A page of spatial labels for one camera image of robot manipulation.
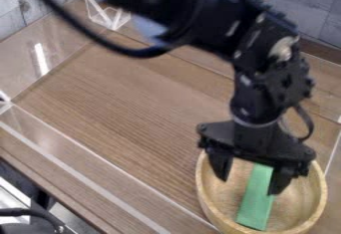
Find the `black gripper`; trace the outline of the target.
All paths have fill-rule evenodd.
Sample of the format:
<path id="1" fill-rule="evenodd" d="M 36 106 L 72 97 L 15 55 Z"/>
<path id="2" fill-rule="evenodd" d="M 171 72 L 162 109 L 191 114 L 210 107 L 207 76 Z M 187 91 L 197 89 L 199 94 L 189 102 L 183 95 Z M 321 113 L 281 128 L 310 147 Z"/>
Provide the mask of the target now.
<path id="1" fill-rule="evenodd" d="M 245 126 L 234 120 L 203 122 L 197 126 L 198 146 L 205 150 L 215 177 L 226 181 L 233 159 L 241 158 L 274 167 L 267 188 L 278 195 L 296 175 L 306 175 L 316 151 L 304 144 L 314 124 L 306 121 L 308 134 L 294 137 L 275 121 L 266 126 Z"/>

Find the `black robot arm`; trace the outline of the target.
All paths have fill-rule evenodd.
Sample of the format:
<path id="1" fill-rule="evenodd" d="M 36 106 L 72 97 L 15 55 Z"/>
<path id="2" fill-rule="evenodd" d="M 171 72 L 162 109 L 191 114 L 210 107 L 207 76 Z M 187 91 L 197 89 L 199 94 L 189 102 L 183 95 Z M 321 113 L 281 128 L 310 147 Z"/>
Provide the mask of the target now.
<path id="1" fill-rule="evenodd" d="M 284 13 L 263 0 L 106 0 L 163 29 L 152 36 L 152 46 L 131 49 L 99 36 L 55 0 L 43 1 L 84 36 L 118 54 L 150 59 L 193 46 L 231 63 L 231 118 L 197 127 L 198 145 L 219 179 L 227 178 L 237 158 L 271 167 L 271 195 L 308 175 L 316 151 L 282 128 L 281 119 L 288 111 L 302 109 L 314 81 L 297 26 Z"/>

